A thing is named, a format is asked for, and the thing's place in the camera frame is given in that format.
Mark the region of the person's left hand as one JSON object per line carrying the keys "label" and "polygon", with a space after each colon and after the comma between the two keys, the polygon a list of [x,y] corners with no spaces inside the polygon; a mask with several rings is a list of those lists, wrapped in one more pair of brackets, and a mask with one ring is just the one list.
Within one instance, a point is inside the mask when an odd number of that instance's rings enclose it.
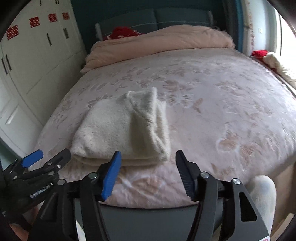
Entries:
{"label": "person's left hand", "polygon": [[9,214],[10,227],[20,240],[26,241],[38,215],[39,208],[35,206],[24,214]]}

